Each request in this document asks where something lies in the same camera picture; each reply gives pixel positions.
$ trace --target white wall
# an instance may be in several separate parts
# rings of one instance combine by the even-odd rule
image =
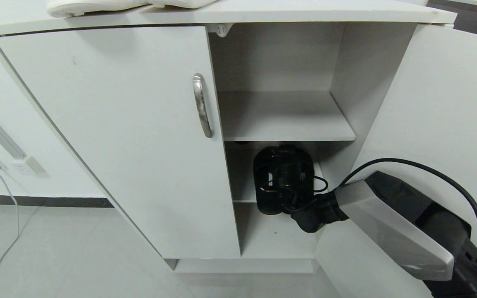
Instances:
[[[0,20],[23,19],[26,17],[23,15],[26,11],[38,14],[44,7],[44,0],[0,0]],[[0,146],[0,160],[9,168],[4,177],[8,178],[7,183],[15,195],[104,197],[101,190],[37,115],[1,64],[0,125],[50,176],[40,179],[17,173],[10,164],[12,157]],[[6,195],[1,181],[0,195]]]

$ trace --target metal door handle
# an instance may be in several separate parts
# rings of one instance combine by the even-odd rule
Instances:
[[[201,74],[193,75],[193,90],[195,91],[196,108],[198,109],[198,116],[200,117],[200,123],[204,134],[208,138],[212,138],[211,126],[209,125],[209,119],[207,118],[207,110],[204,101],[204,77]]]

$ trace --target closed cabinet door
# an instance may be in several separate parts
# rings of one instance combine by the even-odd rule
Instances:
[[[205,27],[2,36],[0,48],[161,256],[240,256]]]
[[[418,25],[353,170],[376,158],[426,164],[477,201],[477,35]],[[417,168],[383,163],[364,170],[395,175],[472,225],[472,208],[454,188]],[[324,227],[315,252],[342,297],[431,297],[350,220]]]

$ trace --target cabinet top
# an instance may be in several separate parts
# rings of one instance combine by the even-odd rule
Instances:
[[[195,10],[142,6],[55,19],[43,1],[0,2],[0,35],[125,25],[251,22],[414,22],[451,24],[456,13],[395,0],[219,0]]]

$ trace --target white cloth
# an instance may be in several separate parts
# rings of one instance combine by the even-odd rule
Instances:
[[[120,11],[154,4],[199,8],[216,0],[47,0],[47,13],[52,17],[73,17],[93,11]]]

